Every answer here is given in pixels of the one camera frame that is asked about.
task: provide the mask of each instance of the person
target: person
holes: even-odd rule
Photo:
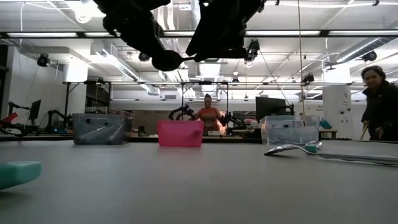
[[[204,122],[204,132],[220,130],[217,121],[221,121],[221,114],[217,108],[211,107],[211,96],[209,94],[205,95],[205,107],[193,115],[192,120],[197,119]]]
[[[362,117],[364,127],[369,129],[371,141],[398,141],[398,87],[386,81],[381,67],[365,68],[362,78],[367,86],[366,110]]]

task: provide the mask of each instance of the sponge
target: sponge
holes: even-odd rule
[[[0,164],[0,190],[28,183],[42,172],[40,162],[16,161]]]
[[[318,147],[315,145],[307,145],[305,146],[305,150],[307,150],[308,152],[317,153]]]

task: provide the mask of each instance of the gray table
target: gray table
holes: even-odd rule
[[[390,154],[398,145],[328,141],[323,151]],[[43,163],[0,192],[0,223],[397,223],[398,168],[255,144],[0,142],[0,162]]]

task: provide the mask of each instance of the pink plastic bin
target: pink plastic bin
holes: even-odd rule
[[[200,147],[203,121],[158,121],[160,146]]]

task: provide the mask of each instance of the metal spoon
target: metal spoon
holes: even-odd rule
[[[344,161],[371,162],[374,164],[381,164],[387,166],[398,166],[398,157],[394,156],[360,156],[360,155],[346,155],[346,154],[332,154],[332,153],[314,153],[307,151],[306,149],[300,146],[295,146],[291,144],[274,147],[269,151],[267,151],[264,155],[270,156],[279,152],[284,152],[294,149],[300,149],[301,151],[307,154],[317,155],[325,159],[340,159]]]

